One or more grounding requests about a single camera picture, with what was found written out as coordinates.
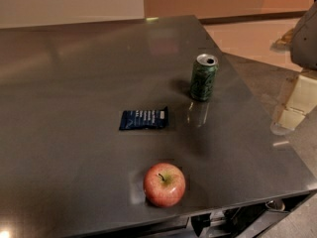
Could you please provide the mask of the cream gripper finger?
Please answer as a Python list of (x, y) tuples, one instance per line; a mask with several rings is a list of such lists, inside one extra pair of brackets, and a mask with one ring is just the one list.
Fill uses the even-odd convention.
[(317, 74), (300, 73), (295, 77), (286, 99), (276, 106), (270, 130), (283, 136), (296, 127), (317, 106)]

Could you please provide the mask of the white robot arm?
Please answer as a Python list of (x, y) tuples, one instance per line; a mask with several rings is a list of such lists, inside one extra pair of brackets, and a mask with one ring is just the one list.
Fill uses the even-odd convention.
[(302, 67), (294, 78), (286, 102), (275, 109), (270, 129), (285, 135), (317, 106), (317, 2), (300, 18), (294, 28), (271, 45), (273, 51), (290, 51), (290, 59)]

